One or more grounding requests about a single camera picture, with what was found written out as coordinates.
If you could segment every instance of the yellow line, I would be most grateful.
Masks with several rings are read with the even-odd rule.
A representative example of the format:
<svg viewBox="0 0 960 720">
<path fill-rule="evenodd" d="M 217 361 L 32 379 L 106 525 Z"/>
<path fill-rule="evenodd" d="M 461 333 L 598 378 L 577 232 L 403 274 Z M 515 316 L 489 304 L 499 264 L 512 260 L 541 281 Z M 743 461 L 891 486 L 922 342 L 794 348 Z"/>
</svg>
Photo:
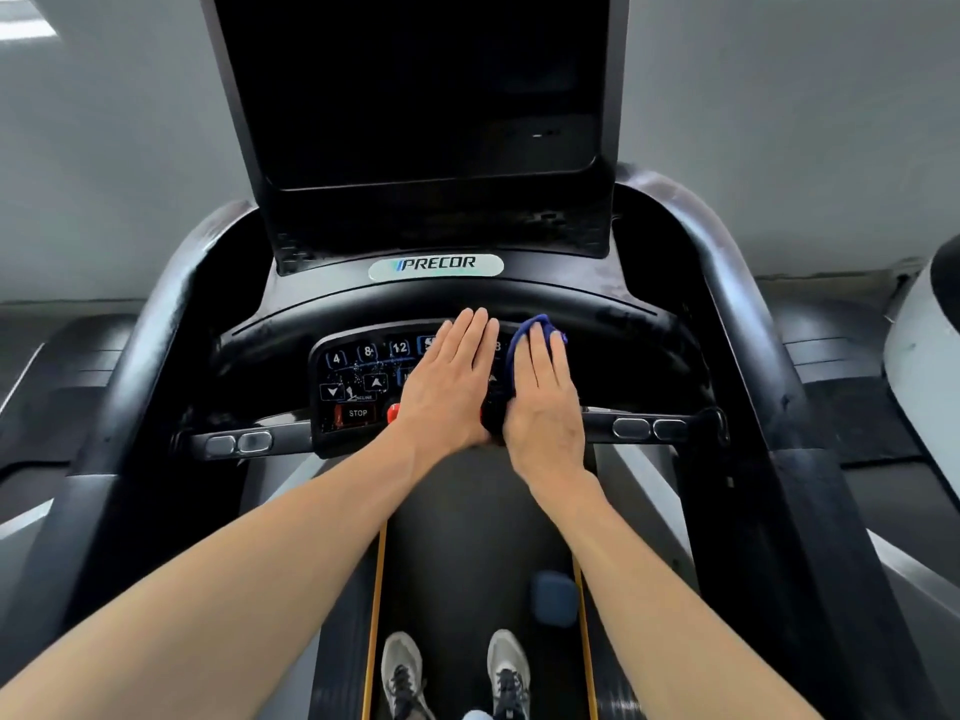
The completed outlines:
<svg viewBox="0 0 960 720">
<path fill-rule="evenodd" d="M 369 617 L 369 643 L 366 645 L 366 681 L 363 688 L 362 720 L 370 720 L 374 706 L 374 677 L 377 675 L 377 625 L 380 623 L 380 593 L 383 591 L 383 559 L 387 553 L 387 524 L 380 529 L 376 549 L 376 579 L 373 581 L 373 610 Z"/>
<path fill-rule="evenodd" d="M 597 710 L 597 690 L 594 685 L 594 658 L 591 656 L 591 637 L 587 631 L 587 600 L 584 598 L 584 577 L 580 572 L 580 563 L 573 558 L 573 578 L 580 590 L 580 637 L 583 644 L 583 670 L 586 673 L 586 703 L 590 710 L 590 720 L 599 720 Z"/>
</svg>

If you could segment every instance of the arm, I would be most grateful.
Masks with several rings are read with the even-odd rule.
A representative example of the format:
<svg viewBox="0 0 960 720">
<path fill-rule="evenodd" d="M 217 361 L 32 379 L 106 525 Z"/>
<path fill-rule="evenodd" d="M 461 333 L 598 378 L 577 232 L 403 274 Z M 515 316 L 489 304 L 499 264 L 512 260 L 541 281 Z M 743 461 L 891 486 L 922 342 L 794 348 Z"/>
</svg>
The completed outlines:
<svg viewBox="0 0 960 720">
<path fill-rule="evenodd" d="M 651 720 L 817 718 L 816 711 L 650 550 L 583 469 L 584 430 L 559 334 L 514 355 L 504 435 L 514 469 L 577 557 Z"/>
<path fill-rule="evenodd" d="M 0 690 L 0 717 L 254 715 L 414 485 L 488 437 L 479 414 L 498 328 L 483 309 L 446 322 L 377 439 L 78 624 Z"/>
</svg>

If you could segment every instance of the treadmill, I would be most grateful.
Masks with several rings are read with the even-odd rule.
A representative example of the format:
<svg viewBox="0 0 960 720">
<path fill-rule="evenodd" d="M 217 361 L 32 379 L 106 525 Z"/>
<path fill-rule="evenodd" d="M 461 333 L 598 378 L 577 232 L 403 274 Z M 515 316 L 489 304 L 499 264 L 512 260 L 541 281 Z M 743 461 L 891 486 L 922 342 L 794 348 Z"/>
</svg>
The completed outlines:
<svg viewBox="0 0 960 720">
<path fill-rule="evenodd" d="M 703 599 L 824 717 L 946 717 L 730 233 L 618 167 L 629 0 L 474 1 L 202 0 L 255 202 L 201 222 L 140 314 L 0 629 L 2 681 L 236 518 L 258 459 L 366 445 L 439 323 L 483 305 L 501 353 L 537 313 L 566 332 L 589 470 L 594 445 L 673 450 Z M 508 384 L 497 359 L 495 437 Z M 546 569 L 576 580 L 576 626 L 534 621 Z M 438 717 L 485 708 L 500 628 L 534 718 L 642 717 L 492 446 L 438 465 L 370 544 L 320 628 L 308 717 L 387 717 L 398 629 Z"/>
</svg>

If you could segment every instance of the shoe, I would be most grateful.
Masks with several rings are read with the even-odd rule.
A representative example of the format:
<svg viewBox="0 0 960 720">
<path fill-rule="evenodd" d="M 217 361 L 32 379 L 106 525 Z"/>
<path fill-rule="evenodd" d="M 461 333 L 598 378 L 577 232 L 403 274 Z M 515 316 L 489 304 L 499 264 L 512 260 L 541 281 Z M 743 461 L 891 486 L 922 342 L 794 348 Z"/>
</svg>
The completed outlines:
<svg viewBox="0 0 960 720">
<path fill-rule="evenodd" d="M 510 630 L 499 629 L 490 638 L 486 674 L 493 685 L 493 717 L 530 720 L 530 664 Z"/>
<path fill-rule="evenodd" d="M 380 679 L 392 720 L 436 720 L 424 699 L 424 660 L 417 643 L 405 631 L 395 631 L 383 643 Z"/>
</svg>

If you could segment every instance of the white wall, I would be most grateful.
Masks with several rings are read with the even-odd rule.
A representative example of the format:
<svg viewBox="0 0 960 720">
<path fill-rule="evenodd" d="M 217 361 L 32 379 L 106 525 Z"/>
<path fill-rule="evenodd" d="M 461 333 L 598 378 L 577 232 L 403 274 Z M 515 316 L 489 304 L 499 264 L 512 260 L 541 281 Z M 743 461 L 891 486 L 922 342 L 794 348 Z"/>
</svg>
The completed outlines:
<svg viewBox="0 0 960 720">
<path fill-rule="evenodd" d="M 631 0 L 620 158 L 716 209 L 758 275 L 960 232 L 960 0 Z"/>
<path fill-rule="evenodd" d="M 198 0 L 36 0 L 0 44 L 0 302 L 145 296 L 249 184 Z M 960 231 L 960 0 L 632 0 L 621 158 L 713 205 L 758 274 Z"/>
</svg>

